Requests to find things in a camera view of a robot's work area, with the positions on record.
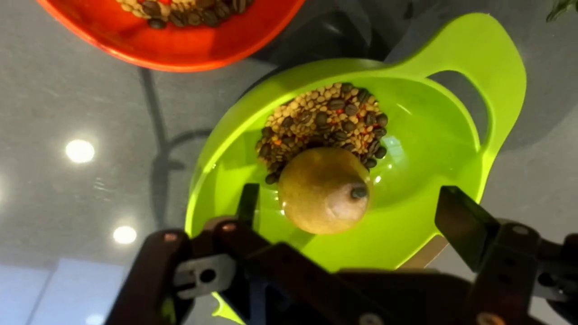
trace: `gray table surface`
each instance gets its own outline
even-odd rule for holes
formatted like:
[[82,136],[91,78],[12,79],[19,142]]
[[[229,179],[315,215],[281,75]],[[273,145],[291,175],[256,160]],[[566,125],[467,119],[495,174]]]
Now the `gray table surface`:
[[[544,0],[420,0],[413,17],[404,18],[405,1],[308,0],[282,35],[293,42],[276,42],[216,71],[149,74],[159,102],[159,110],[151,111],[142,86],[146,71],[84,43],[35,2],[5,0],[0,10],[5,22],[0,29],[0,324],[102,323],[142,239],[159,228],[183,226],[191,171],[208,132],[261,77],[297,52],[315,52],[297,45],[321,42],[303,30],[322,16],[352,26],[350,34],[359,37],[353,43],[381,44],[363,50],[365,56],[384,60],[384,49],[393,49],[389,61],[414,51],[452,17],[467,12],[496,17],[518,46],[528,91],[483,205],[495,216],[522,221],[561,241],[578,229],[573,83],[578,17],[572,13],[546,24],[550,8]],[[347,54],[347,44],[324,46],[332,53],[313,57]],[[479,97],[463,79],[440,75],[437,80],[484,125]],[[162,122],[161,140],[184,135],[187,141],[160,152],[154,121]],[[94,145],[92,162],[74,164],[66,157],[64,148],[73,139]],[[183,169],[164,177],[167,157],[183,163]],[[134,228],[136,241],[115,243],[112,233],[119,226]],[[472,278],[450,248],[431,266]],[[215,306],[210,297],[199,300],[187,323],[228,323],[210,317]],[[564,324],[541,300],[534,302],[532,314]]]

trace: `red bowl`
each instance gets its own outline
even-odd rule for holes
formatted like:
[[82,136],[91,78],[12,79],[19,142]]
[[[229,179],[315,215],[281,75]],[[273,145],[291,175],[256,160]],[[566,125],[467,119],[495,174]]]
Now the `red bowl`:
[[217,28],[148,27],[115,0],[38,0],[69,30],[113,57],[142,67],[194,72],[223,67],[277,36],[305,0],[255,0]]

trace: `metal bracket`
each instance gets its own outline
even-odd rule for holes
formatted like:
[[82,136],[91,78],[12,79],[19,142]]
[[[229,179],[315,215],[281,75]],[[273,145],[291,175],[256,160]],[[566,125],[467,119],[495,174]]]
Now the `metal bracket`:
[[194,299],[230,287],[235,276],[235,261],[227,254],[196,258],[176,268],[173,285],[183,300]]

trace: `green bowl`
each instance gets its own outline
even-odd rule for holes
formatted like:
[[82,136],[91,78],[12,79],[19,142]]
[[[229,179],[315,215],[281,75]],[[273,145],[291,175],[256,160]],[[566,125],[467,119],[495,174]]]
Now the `green bowl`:
[[[441,71],[467,77],[487,106],[483,143],[464,104],[428,79]],[[374,191],[367,214],[353,229],[312,235],[296,228],[277,200],[275,185],[255,144],[271,112],[299,94],[336,82],[367,88],[389,117],[382,139],[387,156],[371,170]],[[434,213],[440,186],[456,185],[480,201],[496,155],[514,126],[526,88],[515,45],[487,14],[448,23],[417,54],[396,65],[337,59],[280,73],[248,92],[211,133],[194,173],[186,230],[200,233],[211,218],[234,215],[245,183],[260,183],[255,230],[284,241],[328,271],[341,268],[395,269],[439,231]],[[219,315],[232,317],[227,308]]]

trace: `bowl handle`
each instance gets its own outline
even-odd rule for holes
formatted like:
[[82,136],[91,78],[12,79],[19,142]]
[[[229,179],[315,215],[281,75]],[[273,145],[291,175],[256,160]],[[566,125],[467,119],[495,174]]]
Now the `bowl handle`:
[[417,78],[440,71],[463,74],[486,103],[488,131],[480,151],[489,172],[524,102],[526,72],[516,46],[496,19],[471,13],[449,22],[417,54],[388,69]]

